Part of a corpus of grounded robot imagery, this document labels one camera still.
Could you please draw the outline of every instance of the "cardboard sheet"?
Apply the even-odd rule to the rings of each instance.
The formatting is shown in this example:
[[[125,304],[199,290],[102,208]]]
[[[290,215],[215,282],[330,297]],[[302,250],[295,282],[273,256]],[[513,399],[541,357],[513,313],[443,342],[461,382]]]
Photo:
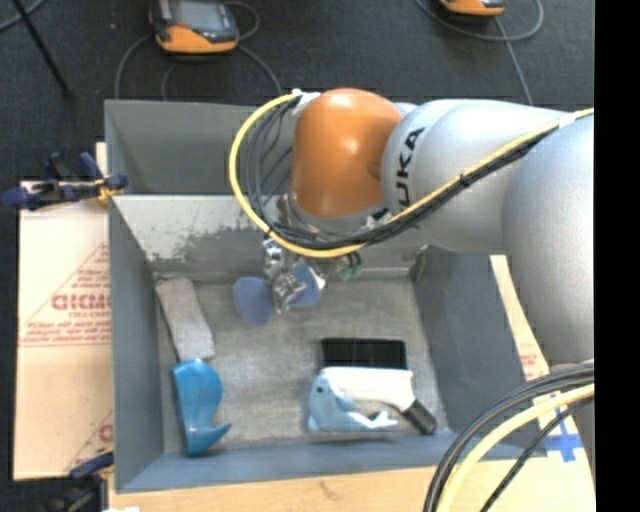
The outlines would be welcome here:
[[[16,480],[65,476],[113,444],[107,209],[22,212]]]

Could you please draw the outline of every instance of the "kuka logo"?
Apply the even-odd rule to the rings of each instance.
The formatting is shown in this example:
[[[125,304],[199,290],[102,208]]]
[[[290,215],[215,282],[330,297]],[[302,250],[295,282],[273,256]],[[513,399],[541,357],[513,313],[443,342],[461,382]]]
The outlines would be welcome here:
[[[404,145],[407,146],[410,151],[408,156],[405,157],[405,155],[400,153],[400,169],[396,171],[396,188],[403,192],[403,197],[398,199],[398,203],[403,208],[406,208],[411,203],[409,200],[409,185],[407,183],[407,180],[409,179],[409,171],[407,168],[409,167],[409,162],[411,162],[411,159],[413,158],[413,152],[416,148],[416,140],[424,130],[424,128],[413,130],[405,139]]]

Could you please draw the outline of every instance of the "blue plastic object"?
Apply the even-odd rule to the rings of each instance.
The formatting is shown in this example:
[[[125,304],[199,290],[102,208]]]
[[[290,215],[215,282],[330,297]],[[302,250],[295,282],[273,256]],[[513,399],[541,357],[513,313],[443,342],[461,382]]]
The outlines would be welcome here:
[[[222,400],[222,380],[200,359],[176,364],[173,378],[177,391],[176,413],[184,431],[187,455],[200,455],[231,428],[231,423],[211,424]]]
[[[381,411],[373,418],[356,411],[356,402],[345,395],[326,375],[318,375],[309,392],[310,416],[307,426],[312,432],[376,432],[398,422]]]
[[[297,267],[293,274],[305,285],[304,290],[291,301],[290,308],[309,308],[320,300],[318,281],[306,265]],[[271,288],[259,277],[241,277],[233,285],[236,309],[249,327],[267,325],[276,314]]]

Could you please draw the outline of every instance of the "black object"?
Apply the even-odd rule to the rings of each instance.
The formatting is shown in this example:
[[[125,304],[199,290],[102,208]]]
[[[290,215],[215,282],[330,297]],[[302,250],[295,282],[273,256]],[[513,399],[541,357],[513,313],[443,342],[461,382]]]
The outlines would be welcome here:
[[[324,338],[325,366],[365,366],[406,370],[404,341],[378,338]]]
[[[69,86],[67,85],[67,82],[63,78],[62,73],[60,73],[58,66],[56,66],[56,63],[54,62],[53,57],[49,53],[49,50],[45,46],[44,42],[42,41],[40,34],[38,34],[38,31],[33,26],[33,23],[31,23],[29,14],[25,10],[24,6],[22,5],[22,2],[20,0],[13,0],[13,5],[15,5],[16,10],[20,14],[20,17],[22,18],[22,21],[24,21],[24,24],[29,30],[29,34],[31,35],[31,38],[36,43],[36,46],[40,50],[40,53],[44,57],[44,60],[47,62],[49,69],[53,73],[53,76],[55,77],[56,81],[60,85],[60,89],[62,89],[62,96],[64,98],[71,98],[73,96],[71,89],[69,88]]]

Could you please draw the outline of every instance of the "bin floor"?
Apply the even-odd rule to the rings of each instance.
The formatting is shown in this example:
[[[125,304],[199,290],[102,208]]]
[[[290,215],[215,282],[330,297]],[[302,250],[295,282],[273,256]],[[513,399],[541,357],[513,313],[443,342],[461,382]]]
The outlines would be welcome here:
[[[322,368],[320,340],[326,337],[405,341],[416,397],[438,419],[438,432],[447,430],[428,341],[409,277],[331,281],[313,308],[277,315],[258,329],[250,329],[243,323],[233,303],[232,285],[194,284],[215,339],[216,356],[208,362],[224,386],[213,423],[232,423],[214,449],[339,441],[372,435],[420,435],[396,411],[373,402],[360,402],[357,410],[369,414],[386,409],[398,420],[393,432],[309,432],[308,394]],[[179,453],[183,449],[182,438],[170,372],[176,363],[175,351],[162,315],[158,318],[165,451]]]

